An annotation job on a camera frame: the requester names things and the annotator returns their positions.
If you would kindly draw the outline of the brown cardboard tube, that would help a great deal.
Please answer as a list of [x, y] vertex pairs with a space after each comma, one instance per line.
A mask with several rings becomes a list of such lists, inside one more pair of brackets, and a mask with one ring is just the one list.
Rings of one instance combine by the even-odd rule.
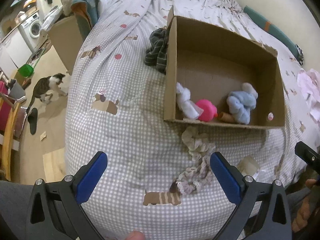
[[229, 123], [229, 124], [235, 124], [236, 123], [236, 120], [234, 119], [234, 117], [231, 114], [225, 113], [225, 112], [221, 112], [218, 115], [218, 119], [221, 122], [225, 122], [225, 123]]

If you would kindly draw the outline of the blue and white plush toy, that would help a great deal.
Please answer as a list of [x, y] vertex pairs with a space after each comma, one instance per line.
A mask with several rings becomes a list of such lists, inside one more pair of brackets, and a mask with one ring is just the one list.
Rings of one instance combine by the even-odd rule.
[[250, 83], [243, 83], [240, 91], [228, 94], [227, 105], [229, 113], [238, 124], [248, 125], [251, 120], [251, 111], [256, 108], [258, 93]]

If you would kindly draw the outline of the pink rubber duck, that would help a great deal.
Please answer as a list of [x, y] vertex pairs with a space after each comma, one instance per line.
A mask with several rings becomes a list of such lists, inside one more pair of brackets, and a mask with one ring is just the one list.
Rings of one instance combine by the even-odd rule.
[[196, 106], [200, 107], [203, 110], [202, 114], [198, 117], [200, 121], [210, 122], [214, 118], [217, 118], [217, 107], [213, 105], [209, 100], [201, 99], [196, 102]]

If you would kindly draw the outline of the white knotted cloth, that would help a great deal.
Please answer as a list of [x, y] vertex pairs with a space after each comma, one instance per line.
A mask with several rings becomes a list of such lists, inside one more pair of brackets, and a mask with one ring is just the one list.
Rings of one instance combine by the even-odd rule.
[[196, 120], [204, 112], [199, 106], [191, 101], [191, 93], [188, 88], [176, 83], [176, 102], [183, 115], [192, 120]]

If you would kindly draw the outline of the beige ruffled scrunchie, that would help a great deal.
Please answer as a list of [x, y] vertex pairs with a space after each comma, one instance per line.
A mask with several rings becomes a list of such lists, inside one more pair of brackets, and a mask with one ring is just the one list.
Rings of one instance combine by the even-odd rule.
[[178, 175], [169, 192], [186, 196], [199, 193], [213, 180], [210, 155], [215, 152], [216, 145], [210, 141], [208, 134], [199, 133], [194, 126], [187, 127], [181, 139], [193, 164]]

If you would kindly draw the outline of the black slipper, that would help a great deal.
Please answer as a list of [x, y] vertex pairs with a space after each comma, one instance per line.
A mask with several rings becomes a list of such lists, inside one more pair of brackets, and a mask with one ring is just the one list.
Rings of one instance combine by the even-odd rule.
[[28, 114], [27, 120], [29, 122], [30, 133], [34, 135], [37, 130], [37, 119], [38, 119], [38, 110], [37, 108], [33, 108]]

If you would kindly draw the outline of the checkered dog-print bedspread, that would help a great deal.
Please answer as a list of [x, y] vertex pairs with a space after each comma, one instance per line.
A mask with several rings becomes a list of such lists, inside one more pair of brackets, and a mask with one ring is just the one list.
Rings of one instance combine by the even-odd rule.
[[304, 163], [294, 153], [303, 141], [319, 147], [312, 120], [296, 83], [299, 63], [277, 39], [261, 30], [236, 0], [118, 0], [99, 16], [77, 56], [66, 112], [66, 165], [75, 173], [98, 151], [107, 169], [84, 210], [105, 239], [124, 239], [138, 230], [147, 239], [211, 239], [232, 212], [215, 178], [179, 205], [144, 205], [148, 192], [167, 192], [193, 164], [182, 142], [183, 124], [163, 120], [165, 77], [144, 63], [149, 36], [178, 14], [231, 30], [278, 52], [285, 98], [279, 129], [199, 126], [232, 164], [251, 155], [261, 182], [294, 183]]

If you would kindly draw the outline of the tabby and white cat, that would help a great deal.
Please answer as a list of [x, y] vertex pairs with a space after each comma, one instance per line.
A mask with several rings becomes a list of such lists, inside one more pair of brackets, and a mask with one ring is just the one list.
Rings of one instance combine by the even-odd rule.
[[53, 94], [49, 94], [50, 90], [56, 92], [60, 96], [67, 96], [68, 93], [64, 92], [59, 85], [63, 83], [63, 78], [66, 77], [65, 74], [57, 73], [52, 76], [42, 77], [36, 83], [35, 87], [33, 88], [33, 94], [31, 97], [31, 101], [28, 105], [26, 113], [29, 113], [32, 105], [35, 102], [35, 99], [39, 99], [42, 103], [48, 104], [50, 103], [50, 99], [52, 98]]

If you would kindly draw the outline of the grey trash bin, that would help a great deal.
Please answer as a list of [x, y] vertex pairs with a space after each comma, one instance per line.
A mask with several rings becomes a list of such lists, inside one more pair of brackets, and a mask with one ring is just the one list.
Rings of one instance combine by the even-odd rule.
[[17, 82], [16, 79], [11, 79], [8, 83], [9, 87], [9, 96], [14, 99], [20, 99], [25, 96], [25, 91], [22, 86]]

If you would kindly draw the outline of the green bucket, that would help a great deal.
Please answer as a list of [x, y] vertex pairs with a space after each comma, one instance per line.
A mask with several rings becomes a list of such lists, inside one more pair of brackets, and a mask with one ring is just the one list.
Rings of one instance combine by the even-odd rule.
[[33, 66], [29, 64], [24, 64], [18, 69], [18, 72], [23, 76], [23, 77], [30, 77], [34, 73], [34, 68]]

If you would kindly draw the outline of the brown cardboard box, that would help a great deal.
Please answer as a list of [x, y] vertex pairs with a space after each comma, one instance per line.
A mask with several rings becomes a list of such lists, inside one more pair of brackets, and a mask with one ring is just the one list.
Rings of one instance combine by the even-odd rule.
[[176, 100], [176, 84], [190, 90], [193, 102], [209, 100], [228, 112], [227, 96], [250, 83], [258, 93], [250, 129], [285, 125], [283, 83], [277, 51], [235, 32], [192, 18], [168, 14], [169, 41], [163, 101], [165, 121], [186, 123]]

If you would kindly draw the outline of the tall cardboard panel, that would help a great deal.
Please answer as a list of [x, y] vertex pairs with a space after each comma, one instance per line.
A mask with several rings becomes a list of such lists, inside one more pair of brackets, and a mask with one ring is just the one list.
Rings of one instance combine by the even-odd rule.
[[78, 52], [83, 39], [75, 16], [69, 16], [54, 23], [48, 31], [48, 36], [67, 73], [72, 75]]

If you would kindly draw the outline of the teal pillow with orange stripe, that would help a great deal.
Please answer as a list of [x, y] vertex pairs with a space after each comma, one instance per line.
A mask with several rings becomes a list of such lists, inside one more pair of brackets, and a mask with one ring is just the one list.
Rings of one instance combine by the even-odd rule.
[[280, 42], [282, 42], [291, 51], [295, 59], [302, 66], [304, 62], [303, 51], [300, 47], [293, 43], [287, 35], [285, 35], [277, 26], [267, 20], [263, 15], [259, 14], [249, 6], [244, 7], [244, 12], [250, 17], [250, 19], [265, 32], [269, 33]]

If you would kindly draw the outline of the white washing machine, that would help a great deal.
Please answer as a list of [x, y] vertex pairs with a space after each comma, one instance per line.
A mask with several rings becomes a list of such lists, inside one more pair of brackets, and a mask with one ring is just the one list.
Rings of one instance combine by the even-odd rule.
[[42, 28], [42, 21], [37, 10], [32, 15], [28, 16], [18, 27], [25, 43], [32, 53], [35, 52]]

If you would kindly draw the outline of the wooden chair frame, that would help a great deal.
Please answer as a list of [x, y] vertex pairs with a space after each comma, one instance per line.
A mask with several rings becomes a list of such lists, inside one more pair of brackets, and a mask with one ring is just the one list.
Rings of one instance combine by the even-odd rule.
[[3, 103], [8, 104], [11, 108], [1, 142], [1, 175], [7, 181], [11, 181], [11, 152], [14, 143], [15, 125], [19, 110], [21, 109], [21, 103], [25, 102], [26, 99], [25, 95], [14, 99], [1, 93], [1, 108], [3, 108]]

